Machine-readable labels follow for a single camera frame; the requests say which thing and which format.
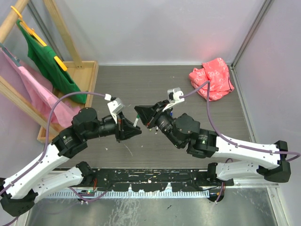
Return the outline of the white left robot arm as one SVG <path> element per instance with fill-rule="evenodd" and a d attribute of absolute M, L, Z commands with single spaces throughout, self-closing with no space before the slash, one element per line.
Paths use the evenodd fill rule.
<path fill-rule="evenodd" d="M 0 204 L 13 217 L 18 217 L 47 195 L 69 186 L 91 186 L 95 173 L 87 162 L 54 177 L 45 178 L 49 172 L 67 162 L 87 148 L 89 139 L 114 135 L 116 141 L 130 139 L 141 134 L 141 129 L 129 121 L 123 113 L 114 120 L 108 115 L 97 118 L 94 108 L 83 108 L 72 119 L 71 126 L 62 130 L 46 151 L 13 176 L 2 179 L 0 183 Z"/>

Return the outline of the white marker with green end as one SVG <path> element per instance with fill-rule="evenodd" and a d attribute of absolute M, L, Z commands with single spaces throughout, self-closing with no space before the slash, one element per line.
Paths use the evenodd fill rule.
<path fill-rule="evenodd" d="M 134 124 L 133 124 L 134 127 L 137 126 L 137 123 L 138 123 L 139 119 L 140 119 L 140 116 L 137 115 L 137 116 L 136 116 L 136 119 L 135 119 L 135 121 L 134 121 Z"/>

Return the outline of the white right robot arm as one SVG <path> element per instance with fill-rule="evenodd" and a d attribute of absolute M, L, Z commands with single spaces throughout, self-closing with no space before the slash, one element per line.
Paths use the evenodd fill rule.
<path fill-rule="evenodd" d="M 287 183 L 291 176 L 290 162 L 286 159 L 288 146 L 279 140 L 265 145 L 233 139 L 212 130 L 202 129 L 200 122 L 183 113 L 171 116 L 168 101 L 154 105 L 137 105 L 135 111 L 142 124 L 151 129 L 157 127 L 178 149 L 196 158 L 234 159 L 228 163 L 210 163 L 206 179 L 213 186 L 233 178 L 262 176 L 275 183 Z"/>

